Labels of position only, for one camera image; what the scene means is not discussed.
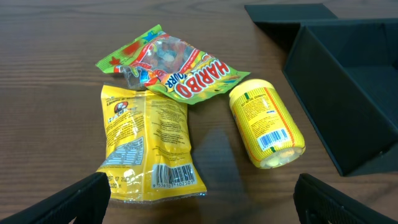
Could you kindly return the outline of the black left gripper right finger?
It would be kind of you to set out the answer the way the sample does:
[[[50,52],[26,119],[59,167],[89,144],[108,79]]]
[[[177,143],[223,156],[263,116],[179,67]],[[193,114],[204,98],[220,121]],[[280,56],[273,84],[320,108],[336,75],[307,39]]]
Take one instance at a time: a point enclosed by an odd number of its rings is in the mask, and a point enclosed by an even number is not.
[[[300,174],[294,204],[303,224],[397,224],[310,174]]]

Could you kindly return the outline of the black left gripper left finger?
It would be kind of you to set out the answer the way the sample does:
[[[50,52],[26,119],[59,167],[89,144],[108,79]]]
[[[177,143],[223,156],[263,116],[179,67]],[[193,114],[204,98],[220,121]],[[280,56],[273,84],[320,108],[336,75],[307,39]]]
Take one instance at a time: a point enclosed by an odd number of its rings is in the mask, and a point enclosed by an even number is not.
[[[45,200],[1,220],[2,224],[101,224],[111,190],[104,172],[95,172]]]

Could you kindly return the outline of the yellow candy bottle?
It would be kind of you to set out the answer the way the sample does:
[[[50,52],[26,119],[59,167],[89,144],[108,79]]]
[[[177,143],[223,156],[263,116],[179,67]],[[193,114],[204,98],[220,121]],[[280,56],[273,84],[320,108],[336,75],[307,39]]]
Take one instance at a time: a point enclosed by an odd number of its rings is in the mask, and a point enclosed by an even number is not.
[[[251,162],[260,169],[288,164],[305,152],[305,140],[275,87],[250,79],[229,93],[229,107]]]

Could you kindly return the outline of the green Haribo gummy bag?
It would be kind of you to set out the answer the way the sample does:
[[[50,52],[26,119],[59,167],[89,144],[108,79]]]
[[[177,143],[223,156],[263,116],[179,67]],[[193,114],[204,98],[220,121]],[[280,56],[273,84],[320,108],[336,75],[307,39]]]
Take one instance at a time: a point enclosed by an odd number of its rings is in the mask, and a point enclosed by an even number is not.
[[[226,93],[249,72],[173,37],[156,25],[102,58],[103,73],[121,73],[132,90],[150,90],[189,105]]]

